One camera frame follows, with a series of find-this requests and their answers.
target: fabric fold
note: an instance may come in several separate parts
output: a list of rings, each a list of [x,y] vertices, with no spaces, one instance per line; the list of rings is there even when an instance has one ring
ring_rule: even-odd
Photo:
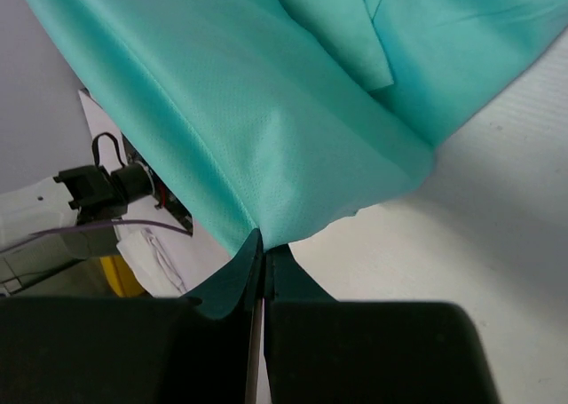
[[[91,94],[234,254],[416,189],[433,152],[279,0],[28,0]]]
[[[363,89],[377,91],[393,83],[366,0],[280,1]]]
[[[374,96],[439,145],[568,26],[568,0],[382,0],[373,19],[395,83]]]
[[[129,234],[116,245],[138,282],[155,297],[179,297],[188,290],[168,253],[151,231]]]

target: machine part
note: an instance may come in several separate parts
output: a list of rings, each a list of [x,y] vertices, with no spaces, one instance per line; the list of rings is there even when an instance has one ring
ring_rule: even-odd
[[[110,178],[129,204],[154,193],[151,176],[145,167],[137,162],[113,171]]]
[[[119,218],[131,202],[150,195],[154,189],[145,169],[137,163],[110,175],[104,167],[83,166],[65,170],[54,178],[72,195],[71,209],[80,210],[78,224]]]
[[[7,301],[0,401],[254,402],[262,299],[274,404],[499,402],[458,306],[336,302],[258,230],[180,299]]]
[[[100,166],[100,151],[99,151],[99,140],[103,137],[109,138],[114,145],[114,151],[116,152],[116,159],[121,164],[122,167],[126,167],[126,164],[122,161],[121,150],[118,147],[118,140],[114,137],[112,133],[108,131],[103,131],[99,135],[95,136],[91,142],[92,158],[94,159],[95,166]]]
[[[64,233],[59,236],[69,255],[76,259],[119,254],[116,248],[118,238],[112,225],[90,231]]]
[[[146,168],[146,172],[154,185],[154,198],[158,201],[156,209],[167,210],[190,235],[193,235],[193,217],[189,210],[170,191],[168,186],[164,184],[152,167],[148,165],[144,157],[124,136],[122,136],[122,143],[124,144],[124,151],[128,157],[128,163],[139,163]]]
[[[96,242],[88,243],[86,240],[85,236],[77,236],[78,242],[72,243],[73,247],[82,248],[83,254],[77,255],[59,234],[38,237],[25,246],[6,252],[0,259],[5,266],[0,269],[0,285],[15,295],[75,265],[76,261],[89,257],[89,245],[97,247]]]
[[[100,259],[106,281],[118,297],[136,297],[146,293],[122,256]]]
[[[78,210],[69,207],[72,200],[67,187],[53,178],[0,194],[0,249],[35,231],[74,225]]]

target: mint green cloth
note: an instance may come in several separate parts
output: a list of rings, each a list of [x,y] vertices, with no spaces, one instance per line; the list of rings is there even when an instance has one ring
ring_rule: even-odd
[[[232,253],[253,227],[269,249],[416,189],[568,24],[568,0],[28,2]]]
[[[432,148],[278,0],[28,0],[180,201],[234,253],[417,188]]]
[[[568,0],[281,2],[354,80],[432,145],[527,69],[568,25]]]

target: grey wall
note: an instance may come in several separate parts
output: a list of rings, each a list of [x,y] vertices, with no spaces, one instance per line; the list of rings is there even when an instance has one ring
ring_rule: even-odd
[[[81,82],[24,0],[0,0],[0,193],[91,162]]]

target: purple wire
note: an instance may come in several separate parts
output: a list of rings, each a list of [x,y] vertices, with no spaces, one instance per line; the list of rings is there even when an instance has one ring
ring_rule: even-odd
[[[43,231],[37,231],[36,233],[32,233],[29,238],[24,240],[23,242],[18,242],[13,244],[12,246],[6,247],[5,249],[0,250],[0,254],[5,253],[10,250],[17,249],[18,247],[24,246],[30,242],[34,242],[35,240],[39,240],[40,238],[44,237],[45,235],[51,234],[68,234],[68,233],[84,233],[85,231],[94,231],[97,229],[108,228],[111,226],[117,225],[147,225],[147,226],[159,226],[160,228],[169,229],[170,231],[174,231],[176,233],[191,235],[182,228],[178,228],[176,226],[163,224],[162,222],[155,222],[153,220],[143,220],[143,219],[119,219],[119,220],[102,220],[99,222],[92,222],[90,224],[85,225],[75,225],[75,226],[64,226],[61,228],[51,228],[51,229],[44,229]]]

